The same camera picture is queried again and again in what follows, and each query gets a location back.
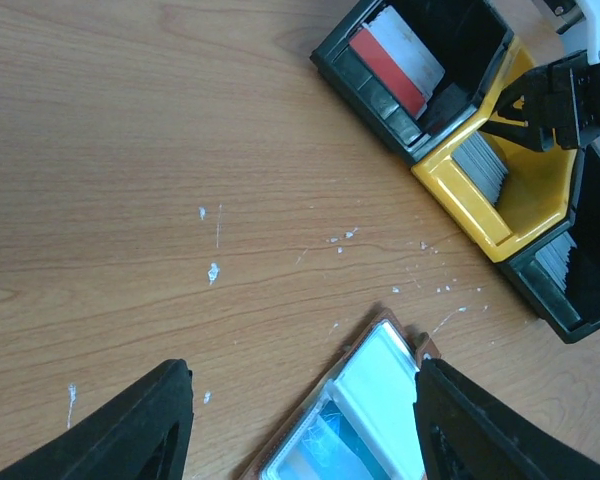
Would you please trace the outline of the brown leather card holder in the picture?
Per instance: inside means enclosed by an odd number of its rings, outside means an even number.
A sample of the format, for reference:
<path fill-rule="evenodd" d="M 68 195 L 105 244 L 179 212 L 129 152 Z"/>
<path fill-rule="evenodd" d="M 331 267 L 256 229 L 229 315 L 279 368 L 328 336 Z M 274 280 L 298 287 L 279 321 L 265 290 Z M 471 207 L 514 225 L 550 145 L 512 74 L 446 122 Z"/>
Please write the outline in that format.
<path fill-rule="evenodd" d="M 329 401 L 344 413 L 387 479 L 425 478 L 414 413 L 416 375 L 425 359 L 439 355 L 428 333 L 410 330 L 391 310 L 381 310 L 255 456 L 242 478 L 261 479 L 259 474 L 282 443 Z"/>

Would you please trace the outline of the yellow bin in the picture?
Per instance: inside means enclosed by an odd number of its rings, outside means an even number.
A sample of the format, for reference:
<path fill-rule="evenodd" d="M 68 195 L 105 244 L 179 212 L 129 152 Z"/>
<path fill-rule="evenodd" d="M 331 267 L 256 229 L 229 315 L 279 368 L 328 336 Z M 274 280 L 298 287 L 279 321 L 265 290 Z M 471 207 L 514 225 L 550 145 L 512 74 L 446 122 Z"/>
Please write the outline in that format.
<path fill-rule="evenodd" d="M 494 263 L 508 260 L 540 239 L 567 218 L 577 152 L 558 146 L 540 153 L 511 141 L 484 134 L 483 137 L 505 164 L 505 176 L 495 203 L 491 203 L 452 154 L 487 121 L 504 89 L 535 62 L 515 36 L 487 93 L 468 120 L 435 147 L 411 172 L 436 198 L 461 229 Z"/>

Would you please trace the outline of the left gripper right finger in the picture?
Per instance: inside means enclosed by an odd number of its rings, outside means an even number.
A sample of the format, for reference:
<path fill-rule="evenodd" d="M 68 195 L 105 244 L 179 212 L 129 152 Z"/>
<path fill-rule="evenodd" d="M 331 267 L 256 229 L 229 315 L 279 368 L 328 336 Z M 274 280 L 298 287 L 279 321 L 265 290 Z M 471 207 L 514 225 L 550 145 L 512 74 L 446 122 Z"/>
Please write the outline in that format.
<path fill-rule="evenodd" d="M 442 359 L 416 375 L 429 479 L 600 479 L 600 464 L 548 435 Z"/>

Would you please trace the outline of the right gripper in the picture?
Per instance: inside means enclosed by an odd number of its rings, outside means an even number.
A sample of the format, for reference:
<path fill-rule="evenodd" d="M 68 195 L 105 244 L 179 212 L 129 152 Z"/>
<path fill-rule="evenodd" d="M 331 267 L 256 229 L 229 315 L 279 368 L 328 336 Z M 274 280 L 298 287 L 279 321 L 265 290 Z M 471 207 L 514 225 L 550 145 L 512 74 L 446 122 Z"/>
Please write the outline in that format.
<path fill-rule="evenodd" d="M 536 67 L 502 90 L 480 130 L 535 152 L 584 147 L 600 136 L 600 63 L 584 51 Z"/>

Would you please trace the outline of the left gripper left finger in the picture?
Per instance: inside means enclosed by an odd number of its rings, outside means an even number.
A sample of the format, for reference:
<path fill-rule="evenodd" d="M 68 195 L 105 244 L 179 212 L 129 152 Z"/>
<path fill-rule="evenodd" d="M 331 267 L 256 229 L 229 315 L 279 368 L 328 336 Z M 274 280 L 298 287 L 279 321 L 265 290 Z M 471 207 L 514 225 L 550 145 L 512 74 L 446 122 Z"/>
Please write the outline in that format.
<path fill-rule="evenodd" d="M 0 479 L 181 479 L 193 419 L 192 372 L 169 359 Z"/>

